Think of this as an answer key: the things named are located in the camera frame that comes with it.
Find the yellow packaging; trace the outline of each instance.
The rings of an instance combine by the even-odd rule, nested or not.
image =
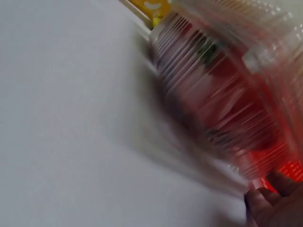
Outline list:
[[[167,0],[129,0],[141,12],[143,12],[156,26],[161,19],[170,11]]]

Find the white surface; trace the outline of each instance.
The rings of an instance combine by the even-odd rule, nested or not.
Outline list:
[[[1,1],[1,227],[245,222],[241,197],[138,152],[146,148],[138,122],[148,119],[141,79],[149,72],[123,9],[113,1]]]

